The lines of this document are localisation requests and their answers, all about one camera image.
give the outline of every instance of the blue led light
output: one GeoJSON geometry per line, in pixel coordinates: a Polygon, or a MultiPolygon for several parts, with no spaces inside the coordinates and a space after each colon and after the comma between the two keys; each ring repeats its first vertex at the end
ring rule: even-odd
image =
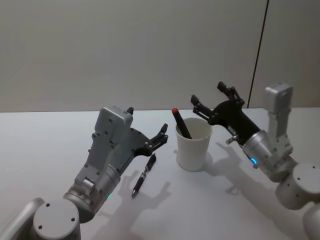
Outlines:
{"type": "Polygon", "coordinates": [[[250,158],[250,160],[251,160],[251,162],[252,162],[253,164],[255,164],[255,165],[258,164],[258,163],[257,163],[257,160],[255,160],[254,158],[250,158]]]}

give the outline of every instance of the tabletop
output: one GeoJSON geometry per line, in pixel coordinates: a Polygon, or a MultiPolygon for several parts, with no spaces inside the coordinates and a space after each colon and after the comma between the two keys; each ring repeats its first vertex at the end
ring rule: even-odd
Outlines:
{"type": "MultiPolygon", "coordinates": [[[[267,129],[263,109],[244,109],[267,129]]],[[[182,110],[183,118],[197,117],[182,110]]],[[[0,223],[30,200],[61,198],[86,162],[98,112],[0,113],[0,223]]],[[[288,136],[297,162],[320,166],[320,108],[293,108],[288,136]]],[[[148,157],[136,157],[93,220],[81,225],[83,240],[306,240],[302,215],[276,199],[271,182],[230,134],[213,127],[206,164],[188,172],[177,164],[175,120],[169,110],[135,111],[132,127],[151,138],[167,123],[168,142],[139,194],[131,192],[148,157]]]]}

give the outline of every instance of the pen tip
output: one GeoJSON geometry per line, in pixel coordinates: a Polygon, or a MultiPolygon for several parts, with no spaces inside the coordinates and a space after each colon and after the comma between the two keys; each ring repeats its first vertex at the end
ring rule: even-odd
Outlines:
{"type": "Polygon", "coordinates": [[[133,190],[131,194],[131,198],[133,199],[137,194],[138,192],[136,190],[133,190]]]}
{"type": "Polygon", "coordinates": [[[173,114],[176,114],[176,113],[178,112],[178,108],[176,108],[176,107],[172,108],[172,109],[171,109],[171,112],[172,112],[173,114]]]}

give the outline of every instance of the cup rim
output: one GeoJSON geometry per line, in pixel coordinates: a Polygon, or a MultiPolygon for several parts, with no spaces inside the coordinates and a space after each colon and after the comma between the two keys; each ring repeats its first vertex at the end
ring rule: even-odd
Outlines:
{"type": "MultiPolygon", "coordinates": [[[[200,121],[202,121],[202,122],[206,122],[206,123],[209,125],[209,123],[208,123],[206,120],[204,120],[204,119],[202,119],[202,118],[199,118],[199,117],[187,117],[187,118],[184,118],[183,120],[186,120],[186,119],[197,119],[197,120],[200,120],[200,121]]],[[[205,136],[205,137],[203,137],[203,138],[190,139],[190,138],[186,138],[186,137],[182,136],[182,135],[177,131],[177,128],[178,128],[178,125],[175,124],[175,133],[176,133],[177,135],[179,135],[181,138],[183,138],[184,140],[188,140],[188,141],[200,141],[200,140],[204,140],[204,139],[210,138],[211,135],[212,135],[212,132],[213,132],[213,128],[212,128],[212,126],[211,126],[211,131],[210,131],[210,133],[208,134],[208,136],[205,136]]]]}

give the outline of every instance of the table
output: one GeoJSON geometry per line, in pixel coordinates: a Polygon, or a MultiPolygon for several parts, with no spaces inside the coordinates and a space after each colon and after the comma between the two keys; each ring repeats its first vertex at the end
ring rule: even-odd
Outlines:
{"type": "MultiPolygon", "coordinates": [[[[267,129],[267,112],[243,110],[267,129]]],[[[197,117],[182,110],[184,118],[197,117]]],[[[59,199],[88,157],[98,112],[0,113],[0,223],[35,197],[59,199]]],[[[95,218],[81,225],[83,240],[306,240],[302,214],[276,200],[276,184],[254,169],[229,133],[213,127],[202,172],[176,163],[175,122],[169,110],[135,111],[132,127],[153,137],[168,123],[169,139],[139,194],[132,189],[148,161],[136,157],[95,218]]],[[[298,162],[320,166],[320,108],[294,108],[288,136],[298,162]]]]}

